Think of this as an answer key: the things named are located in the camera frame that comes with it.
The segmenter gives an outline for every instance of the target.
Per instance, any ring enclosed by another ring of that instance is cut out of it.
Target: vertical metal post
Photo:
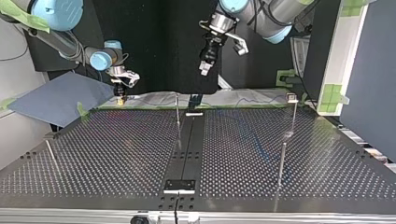
[[[295,123],[295,121],[296,121],[297,105],[298,105],[298,102],[297,102],[297,103],[294,103],[293,123],[292,123],[292,126],[291,126],[291,131],[292,131],[292,132],[294,132],[294,123]]]
[[[56,160],[55,154],[53,154],[52,147],[50,146],[50,141],[49,141],[49,140],[46,140],[46,143],[47,143],[47,147],[48,147],[48,149],[49,149],[50,157],[51,157],[53,160]]]
[[[178,112],[178,93],[176,93],[175,104],[176,104],[176,113],[177,113],[177,127],[180,129],[180,114]]]
[[[287,143],[283,143],[282,151],[280,154],[279,179],[277,181],[277,184],[279,186],[282,186],[282,176],[283,176],[283,166],[285,165],[286,146],[287,146]]]

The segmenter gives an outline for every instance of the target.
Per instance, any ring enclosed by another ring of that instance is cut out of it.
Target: cable
[[[25,51],[22,54],[20,54],[20,55],[18,55],[16,57],[13,57],[13,58],[0,59],[0,62],[8,62],[8,61],[13,61],[13,60],[19,59],[19,58],[23,57],[27,53],[28,49],[29,49],[29,47],[26,45],[26,49],[25,49]]]
[[[296,54],[296,49],[295,49],[294,44],[292,44],[292,46],[291,46],[291,51],[292,51],[292,53],[293,53],[293,55],[294,55],[295,60],[297,61],[298,55]],[[306,92],[306,95],[307,95],[308,98],[311,100],[311,103],[312,103],[312,105],[314,106],[315,110],[318,111],[318,107],[315,105],[314,99],[311,97],[311,95],[310,95],[309,92],[308,92],[308,89],[307,89],[306,86],[305,86],[303,77],[302,77],[301,74],[300,74],[300,67],[299,67],[298,64],[296,64],[296,70],[297,70],[297,76],[300,78],[301,83],[303,84],[303,88],[304,88],[304,91]]]
[[[14,28],[18,31],[18,33],[20,33],[24,37],[24,34],[17,28],[16,25],[14,25]],[[19,58],[23,57],[27,53],[28,49],[29,49],[29,46],[26,43],[26,48],[25,48],[23,53],[21,53],[18,56],[12,57],[12,58],[0,59],[0,62],[9,62],[9,61],[13,61],[13,60],[19,59]]]
[[[258,12],[257,12],[257,3],[256,3],[256,0],[253,0],[253,7],[254,7],[254,14],[255,14],[255,16],[254,16],[254,33],[257,33],[257,15],[259,14]]]
[[[177,216],[177,207],[178,207],[178,197],[180,196],[180,193],[177,194],[177,199],[176,199],[176,204],[175,204],[175,224],[178,224],[178,216]]]

